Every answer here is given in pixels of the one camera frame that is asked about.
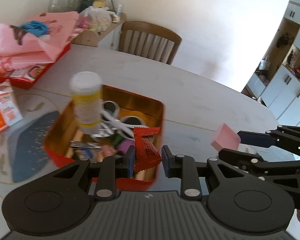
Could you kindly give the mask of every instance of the wooden chair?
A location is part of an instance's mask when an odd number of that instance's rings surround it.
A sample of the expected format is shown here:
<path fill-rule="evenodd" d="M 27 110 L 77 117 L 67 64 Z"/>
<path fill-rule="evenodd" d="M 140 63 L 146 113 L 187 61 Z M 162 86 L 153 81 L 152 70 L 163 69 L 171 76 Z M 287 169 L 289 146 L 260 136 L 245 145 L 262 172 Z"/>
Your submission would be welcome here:
<path fill-rule="evenodd" d="M 182 41 L 173 31 L 152 23 L 125 22 L 121 30 L 119 51 L 169 65 Z"/>

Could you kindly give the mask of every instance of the candy wrapper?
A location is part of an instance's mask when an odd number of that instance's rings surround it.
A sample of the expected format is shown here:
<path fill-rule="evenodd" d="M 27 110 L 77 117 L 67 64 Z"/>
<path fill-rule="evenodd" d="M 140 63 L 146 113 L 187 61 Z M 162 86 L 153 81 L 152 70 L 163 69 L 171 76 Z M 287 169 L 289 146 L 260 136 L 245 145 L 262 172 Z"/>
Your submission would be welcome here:
<path fill-rule="evenodd" d="M 133 135 L 136 146 L 136 157 L 134 171 L 142 171 L 153 168 L 161 162 L 161 156 L 151 142 L 159 133 L 160 127 L 144 128 L 135 127 Z"/>
<path fill-rule="evenodd" d="M 9 81 L 0 84 L 0 132 L 22 119 Z"/>

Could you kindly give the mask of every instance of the blue placemat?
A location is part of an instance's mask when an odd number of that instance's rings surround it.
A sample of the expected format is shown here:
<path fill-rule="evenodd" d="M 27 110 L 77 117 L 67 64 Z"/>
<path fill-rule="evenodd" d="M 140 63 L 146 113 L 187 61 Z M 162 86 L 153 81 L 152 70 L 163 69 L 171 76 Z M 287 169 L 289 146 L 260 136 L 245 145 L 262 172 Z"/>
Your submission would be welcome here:
<path fill-rule="evenodd" d="M 43 141 L 58 116 L 58 111 L 47 113 L 19 135 L 12 163 L 14 183 L 34 176 L 48 162 L 49 156 L 43 148 Z"/>

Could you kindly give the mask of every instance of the red snack wrapper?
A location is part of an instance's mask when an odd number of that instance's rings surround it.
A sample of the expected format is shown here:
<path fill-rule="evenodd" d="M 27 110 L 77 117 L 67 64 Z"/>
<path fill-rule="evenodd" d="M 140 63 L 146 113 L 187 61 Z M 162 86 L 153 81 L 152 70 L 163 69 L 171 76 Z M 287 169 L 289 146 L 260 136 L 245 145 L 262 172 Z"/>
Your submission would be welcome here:
<path fill-rule="evenodd" d="M 150 138 L 154 138 L 159 131 L 160 127 L 135 127 L 133 129 L 137 156 L 134 167 L 135 172 L 153 168 L 161 162 L 161 156 L 150 141 Z"/>

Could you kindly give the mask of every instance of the open tin box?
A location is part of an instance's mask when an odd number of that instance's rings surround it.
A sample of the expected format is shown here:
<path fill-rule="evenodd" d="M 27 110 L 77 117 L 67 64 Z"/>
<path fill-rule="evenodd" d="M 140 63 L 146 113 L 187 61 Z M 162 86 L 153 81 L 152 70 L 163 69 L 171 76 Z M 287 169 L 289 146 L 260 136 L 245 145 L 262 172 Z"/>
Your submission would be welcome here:
<path fill-rule="evenodd" d="M 103 85 L 102 97 L 104 101 L 114 101 L 119 107 L 118 119 L 124 116 L 138 116 L 148 127 L 161 127 L 159 134 L 153 141 L 158 152 L 161 150 L 164 104 L 155 99 L 147 98 L 132 92 Z M 48 133 L 44 148 L 56 166 L 63 167 L 75 160 L 72 159 L 70 141 L 77 136 L 78 125 L 75 120 L 72 101 L 58 117 Z M 86 141 L 87 135 L 75 140 Z M 117 179 L 117 188 L 120 190 L 147 190 L 156 180 L 157 167 L 138 172 L 134 178 Z"/>

